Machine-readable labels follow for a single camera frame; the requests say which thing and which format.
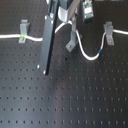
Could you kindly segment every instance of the black perforated table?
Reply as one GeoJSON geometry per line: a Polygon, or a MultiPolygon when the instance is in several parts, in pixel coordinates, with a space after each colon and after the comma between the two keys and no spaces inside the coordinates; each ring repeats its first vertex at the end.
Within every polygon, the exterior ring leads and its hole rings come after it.
{"type": "MultiPolygon", "coordinates": [[[[99,51],[106,21],[128,31],[128,3],[93,6],[93,22],[82,23],[80,12],[77,25],[90,56],[99,51]]],[[[28,35],[42,37],[46,14],[45,0],[0,0],[0,34],[20,33],[28,19],[28,35]]],[[[0,39],[0,128],[128,127],[128,36],[114,33],[115,45],[105,40],[100,57],[87,61],[79,46],[66,50],[70,30],[55,35],[48,76],[37,69],[41,42],[0,39]]]]}

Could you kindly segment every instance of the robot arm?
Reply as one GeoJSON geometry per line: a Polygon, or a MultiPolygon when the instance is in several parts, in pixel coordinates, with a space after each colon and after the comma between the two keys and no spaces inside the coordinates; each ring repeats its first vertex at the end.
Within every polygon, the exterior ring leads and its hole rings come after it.
{"type": "Polygon", "coordinates": [[[47,75],[49,71],[57,17],[59,17],[62,22],[68,23],[79,6],[80,1],[82,1],[83,5],[83,1],[85,0],[46,0],[49,7],[48,15],[45,16],[43,41],[39,62],[39,69],[45,75],[47,75]]]}

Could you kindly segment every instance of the white wire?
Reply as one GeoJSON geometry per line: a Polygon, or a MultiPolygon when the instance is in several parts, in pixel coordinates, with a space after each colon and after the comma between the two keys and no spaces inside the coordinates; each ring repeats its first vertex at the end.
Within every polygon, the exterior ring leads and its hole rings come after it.
{"type": "Polygon", "coordinates": [[[0,35],[0,39],[2,38],[19,38],[20,34],[13,34],[13,35],[0,35]]]}
{"type": "Polygon", "coordinates": [[[25,35],[25,38],[29,39],[29,40],[32,40],[32,41],[42,41],[43,40],[43,38],[34,38],[34,37],[31,37],[31,36],[28,36],[28,35],[25,35]]]}
{"type": "Polygon", "coordinates": [[[66,25],[66,23],[60,24],[60,25],[56,28],[55,33],[57,33],[64,25],[66,25]]]}
{"type": "MultiPolygon", "coordinates": [[[[96,59],[99,57],[99,53],[97,53],[97,55],[94,56],[94,57],[88,56],[88,55],[84,52],[84,50],[83,50],[83,47],[82,47],[82,44],[81,44],[81,39],[80,39],[80,35],[79,35],[78,30],[76,30],[76,34],[77,34],[77,38],[78,38],[78,41],[79,41],[80,50],[81,50],[83,56],[84,56],[86,59],[90,60],[90,61],[96,60],[96,59]]],[[[101,44],[100,50],[103,49],[103,46],[104,46],[104,37],[105,37],[105,35],[106,35],[106,33],[104,33],[103,36],[102,36],[102,44],[101,44]]]]}
{"type": "Polygon", "coordinates": [[[119,34],[128,35],[128,32],[125,32],[125,31],[120,31],[120,30],[115,30],[115,29],[113,29],[113,32],[119,33],[119,34]]]}
{"type": "MultiPolygon", "coordinates": [[[[56,28],[56,30],[55,30],[55,33],[57,33],[59,30],[60,30],[60,28],[62,28],[64,25],[66,25],[65,23],[62,23],[62,24],[60,24],[57,28],[56,28]]],[[[12,34],[12,35],[0,35],[0,39],[7,39],[7,38],[20,38],[20,34],[12,34]]],[[[35,37],[31,37],[31,36],[28,36],[28,35],[25,35],[25,38],[26,39],[29,39],[29,40],[32,40],[32,41],[42,41],[43,40],[43,38],[35,38],[35,37]]]]}

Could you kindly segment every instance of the black clamp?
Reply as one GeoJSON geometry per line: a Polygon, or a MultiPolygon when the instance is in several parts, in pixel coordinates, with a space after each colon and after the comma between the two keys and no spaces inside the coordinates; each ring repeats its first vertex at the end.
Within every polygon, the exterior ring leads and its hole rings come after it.
{"type": "Polygon", "coordinates": [[[112,22],[106,22],[106,24],[104,24],[104,31],[106,32],[107,44],[114,45],[112,22]]]}

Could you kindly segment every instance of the metal bracket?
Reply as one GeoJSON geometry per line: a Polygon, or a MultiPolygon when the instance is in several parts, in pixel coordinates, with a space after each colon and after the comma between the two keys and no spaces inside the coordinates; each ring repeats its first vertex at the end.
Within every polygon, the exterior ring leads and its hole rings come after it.
{"type": "MultiPolygon", "coordinates": [[[[28,29],[29,29],[30,23],[28,23],[28,20],[21,20],[20,24],[20,33],[21,35],[27,35],[28,29]]],[[[20,38],[19,43],[25,43],[25,38],[20,38]]]]}
{"type": "Polygon", "coordinates": [[[69,52],[72,52],[72,50],[75,48],[75,46],[78,44],[77,36],[76,36],[76,22],[77,22],[77,15],[79,11],[79,6],[76,9],[75,14],[72,17],[72,31],[71,31],[71,38],[69,43],[66,45],[66,49],[69,52]]]}
{"type": "Polygon", "coordinates": [[[112,22],[106,22],[106,24],[104,24],[104,31],[106,32],[107,44],[114,45],[112,22]]]}

